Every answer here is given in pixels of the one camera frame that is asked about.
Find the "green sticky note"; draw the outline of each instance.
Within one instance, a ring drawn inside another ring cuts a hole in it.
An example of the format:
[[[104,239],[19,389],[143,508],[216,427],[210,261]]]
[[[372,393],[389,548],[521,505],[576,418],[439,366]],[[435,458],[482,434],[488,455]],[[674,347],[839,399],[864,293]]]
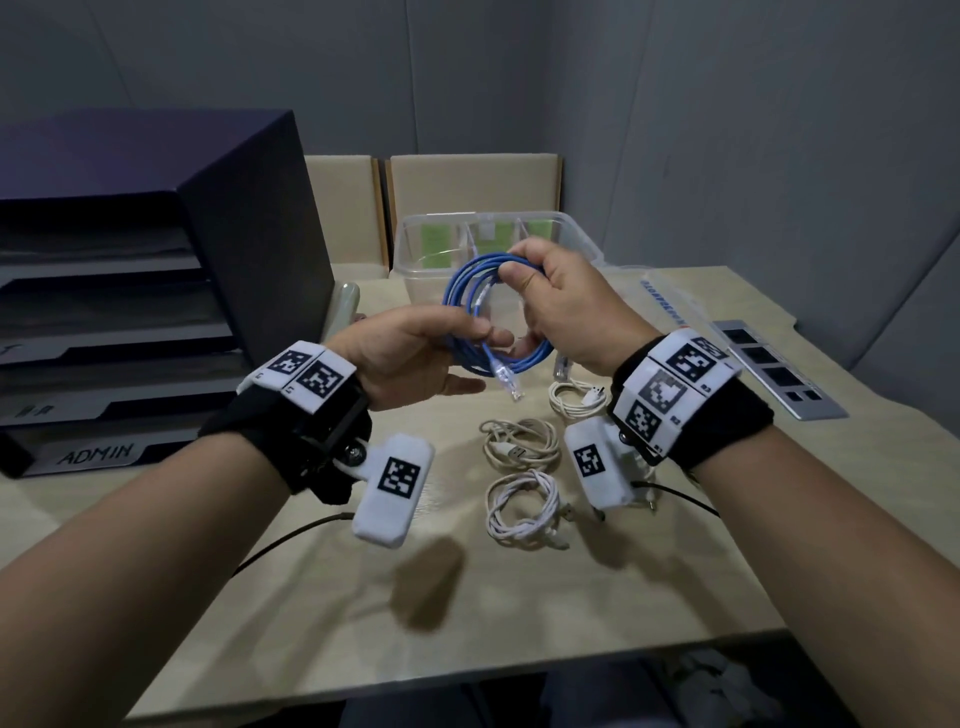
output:
[[[506,253],[514,244],[514,224],[495,223],[493,225],[493,240],[477,240],[477,253]]]
[[[452,250],[449,225],[420,226],[420,251],[423,254],[421,265],[424,268],[452,268]]]
[[[542,237],[551,240],[553,235],[553,220],[527,220],[527,231],[532,237]]]

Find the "white sensor device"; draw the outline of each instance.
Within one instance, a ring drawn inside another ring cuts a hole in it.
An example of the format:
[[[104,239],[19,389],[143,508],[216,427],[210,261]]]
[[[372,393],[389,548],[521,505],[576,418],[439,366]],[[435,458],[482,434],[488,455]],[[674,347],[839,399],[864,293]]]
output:
[[[419,437],[398,433],[370,448],[353,469],[367,491],[353,516],[353,535],[371,544],[399,548],[414,518],[435,450]]]
[[[603,415],[569,425],[564,442],[591,506],[604,511],[636,501],[631,482],[646,479],[647,473],[613,420]]]

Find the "chair backrest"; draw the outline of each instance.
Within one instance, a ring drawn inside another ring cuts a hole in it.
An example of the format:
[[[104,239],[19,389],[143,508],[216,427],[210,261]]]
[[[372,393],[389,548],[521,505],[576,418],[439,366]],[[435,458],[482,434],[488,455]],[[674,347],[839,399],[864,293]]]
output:
[[[383,197],[376,159],[366,156],[307,156],[306,168],[334,269],[390,267]]]
[[[409,155],[387,162],[391,228],[427,212],[522,212],[560,207],[557,155]]]

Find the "person's right hand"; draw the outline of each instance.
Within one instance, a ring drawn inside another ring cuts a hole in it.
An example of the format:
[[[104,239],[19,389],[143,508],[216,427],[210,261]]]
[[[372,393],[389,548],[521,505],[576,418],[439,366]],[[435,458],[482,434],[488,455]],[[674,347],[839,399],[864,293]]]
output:
[[[527,356],[546,338],[595,374],[613,376],[628,356],[660,336],[581,255],[538,237],[521,240],[510,253],[546,274],[516,262],[499,268],[500,279],[523,298],[529,328],[511,356]]]

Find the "screw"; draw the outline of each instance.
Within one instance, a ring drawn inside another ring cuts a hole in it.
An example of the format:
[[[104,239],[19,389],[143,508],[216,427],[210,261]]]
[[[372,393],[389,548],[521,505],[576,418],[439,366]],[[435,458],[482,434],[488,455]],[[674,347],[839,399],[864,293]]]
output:
[[[353,445],[347,448],[345,459],[349,467],[356,468],[367,459],[367,451],[360,443],[353,443]]]

